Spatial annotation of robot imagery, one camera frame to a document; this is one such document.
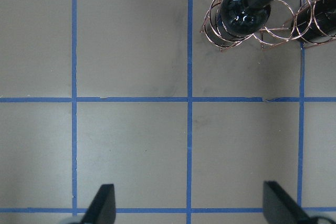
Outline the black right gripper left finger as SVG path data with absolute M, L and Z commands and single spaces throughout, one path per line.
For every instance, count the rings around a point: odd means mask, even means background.
M 100 186 L 80 223 L 110 223 L 116 220 L 114 184 Z

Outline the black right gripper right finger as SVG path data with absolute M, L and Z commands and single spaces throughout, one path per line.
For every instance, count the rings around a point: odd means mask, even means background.
M 312 223 L 308 214 L 276 181 L 263 182 L 262 203 L 267 223 Z

